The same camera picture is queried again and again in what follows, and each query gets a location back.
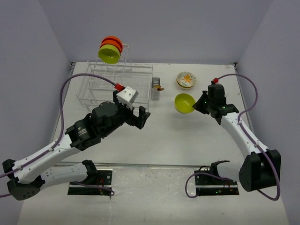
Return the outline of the lime green bowl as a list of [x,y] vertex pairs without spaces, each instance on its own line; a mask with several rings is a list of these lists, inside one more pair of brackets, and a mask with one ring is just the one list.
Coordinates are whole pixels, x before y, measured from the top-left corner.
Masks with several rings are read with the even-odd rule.
[[117,47],[106,44],[100,47],[98,57],[107,64],[116,64],[120,59],[120,52]]
[[193,112],[194,104],[195,104],[195,99],[187,93],[178,94],[174,100],[175,109],[182,114],[188,114]]

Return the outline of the blue patterned ceramic bowl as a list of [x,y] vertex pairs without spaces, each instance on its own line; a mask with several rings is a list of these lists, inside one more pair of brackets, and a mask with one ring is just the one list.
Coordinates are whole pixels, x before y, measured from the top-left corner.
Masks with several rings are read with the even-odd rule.
[[192,86],[182,86],[178,81],[176,81],[177,85],[182,89],[182,90],[191,90],[195,87],[195,83]]

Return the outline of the orange flower ceramic bowl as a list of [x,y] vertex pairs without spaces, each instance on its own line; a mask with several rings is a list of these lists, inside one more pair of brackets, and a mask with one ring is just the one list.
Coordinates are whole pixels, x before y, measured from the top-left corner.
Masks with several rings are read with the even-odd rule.
[[176,80],[182,85],[182,86],[192,86],[194,83],[196,83],[197,79],[196,76],[190,72],[180,72]]

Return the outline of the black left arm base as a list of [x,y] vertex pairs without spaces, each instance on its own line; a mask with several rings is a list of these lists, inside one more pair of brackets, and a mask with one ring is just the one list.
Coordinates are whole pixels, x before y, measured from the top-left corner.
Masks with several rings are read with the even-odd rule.
[[94,185],[97,187],[85,187],[75,182],[70,182],[68,186],[68,195],[86,195],[86,196],[109,196],[112,197],[112,170],[98,170],[98,176],[91,181],[83,181],[84,185]]

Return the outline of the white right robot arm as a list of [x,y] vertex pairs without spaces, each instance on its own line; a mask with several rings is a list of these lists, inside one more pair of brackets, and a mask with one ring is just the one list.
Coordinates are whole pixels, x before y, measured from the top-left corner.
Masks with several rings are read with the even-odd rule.
[[228,160],[211,164],[209,179],[220,184],[225,179],[237,181],[247,192],[279,186],[281,155],[270,150],[245,125],[238,109],[227,104],[225,89],[221,84],[211,84],[203,91],[193,108],[216,120],[234,140],[244,157],[242,165]]

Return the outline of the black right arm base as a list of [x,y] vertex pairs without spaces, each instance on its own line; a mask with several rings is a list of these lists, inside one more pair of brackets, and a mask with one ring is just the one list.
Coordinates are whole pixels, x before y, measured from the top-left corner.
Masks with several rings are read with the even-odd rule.
[[222,196],[222,195],[239,195],[238,185],[233,180],[220,180],[208,176],[208,174],[218,176],[217,165],[229,162],[222,160],[212,163],[210,166],[202,165],[198,170],[194,171],[196,197],[198,196]]

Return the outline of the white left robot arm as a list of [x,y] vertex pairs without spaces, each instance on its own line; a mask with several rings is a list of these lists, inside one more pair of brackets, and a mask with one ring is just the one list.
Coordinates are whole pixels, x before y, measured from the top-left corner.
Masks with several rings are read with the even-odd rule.
[[134,115],[134,96],[123,97],[126,90],[113,92],[113,102],[102,102],[82,120],[66,129],[53,143],[22,160],[8,159],[2,163],[7,182],[8,196],[23,201],[39,191],[62,183],[78,182],[88,188],[96,188],[98,171],[91,160],[73,166],[55,167],[61,160],[97,145],[117,128],[127,123],[142,129],[150,116],[143,106]]

